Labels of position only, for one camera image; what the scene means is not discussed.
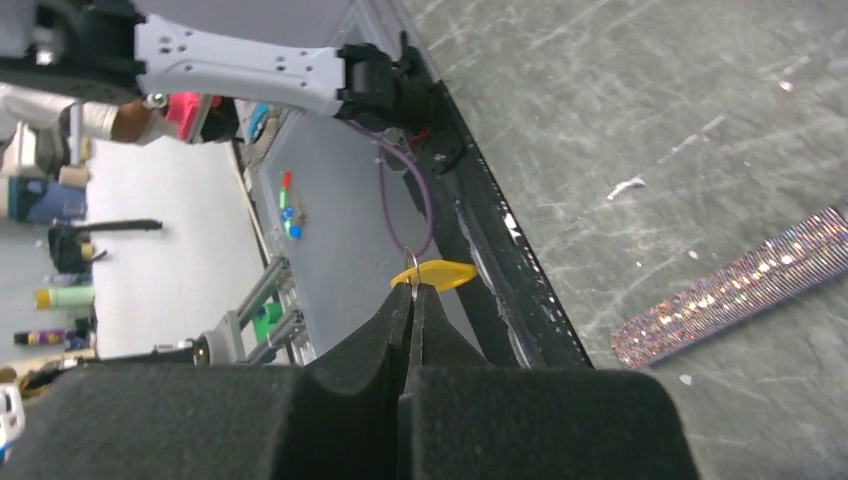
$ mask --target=white debris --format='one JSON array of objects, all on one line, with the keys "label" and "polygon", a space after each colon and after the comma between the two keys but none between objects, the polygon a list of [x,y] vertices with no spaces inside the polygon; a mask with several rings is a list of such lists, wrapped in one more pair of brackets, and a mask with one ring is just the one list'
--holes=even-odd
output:
[{"label": "white debris", "polygon": [[638,176],[633,177],[630,180],[618,182],[618,184],[615,186],[615,188],[613,188],[612,191],[609,193],[609,195],[607,195],[607,200],[612,200],[619,193],[627,190],[628,188],[644,187],[645,185],[647,185],[645,183],[645,181],[642,180],[641,178],[639,178]]}]

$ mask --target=yellow guitar pick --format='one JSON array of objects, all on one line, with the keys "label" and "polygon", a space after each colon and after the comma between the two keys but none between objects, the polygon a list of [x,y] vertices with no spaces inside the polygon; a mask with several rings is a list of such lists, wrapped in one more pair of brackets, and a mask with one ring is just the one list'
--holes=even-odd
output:
[{"label": "yellow guitar pick", "polygon": [[476,276],[477,268],[474,265],[447,260],[430,260],[417,267],[409,268],[393,278],[391,287],[394,288],[402,282],[426,283],[435,287],[436,291],[444,292],[469,282]]}]

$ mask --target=red object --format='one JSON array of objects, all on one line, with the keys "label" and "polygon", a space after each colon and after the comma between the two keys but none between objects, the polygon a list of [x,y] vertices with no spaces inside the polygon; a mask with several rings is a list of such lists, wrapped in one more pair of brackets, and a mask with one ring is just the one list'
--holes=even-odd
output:
[{"label": "red object", "polygon": [[[212,99],[212,108],[221,104],[221,97]],[[165,120],[177,125],[180,140],[188,140],[191,126],[200,110],[200,95],[197,93],[172,93],[168,95],[168,113]]]}]

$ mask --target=glittery strip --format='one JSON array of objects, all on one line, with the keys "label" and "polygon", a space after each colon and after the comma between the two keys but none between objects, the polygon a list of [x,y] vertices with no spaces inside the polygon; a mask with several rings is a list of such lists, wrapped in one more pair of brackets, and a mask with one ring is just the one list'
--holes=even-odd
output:
[{"label": "glittery strip", "polygon": [[612,333],[629,367],[655,362],[848,270],[848,221],[826,208]]}]

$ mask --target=blue object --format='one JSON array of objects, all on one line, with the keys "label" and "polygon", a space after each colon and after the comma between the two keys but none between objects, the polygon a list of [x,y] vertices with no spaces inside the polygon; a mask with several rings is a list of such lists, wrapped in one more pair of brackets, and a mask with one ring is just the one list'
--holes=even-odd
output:
[{"label": "blue object", "polygon": [[262,122],[265,121],[265,117],[268,116],[268,105],[264,103],[260,103],[253,109],[253,114],[250,116],[250,123],[247,127],[247,138],[250,139],[251,142],[256,141],[256,138],[259,136],[260,131],[262,130]]},{"label": "blue object", "polygon": [[18,222],[59,223],[85,218],[85,189],[41,178],[10,177],[7,216]]}]

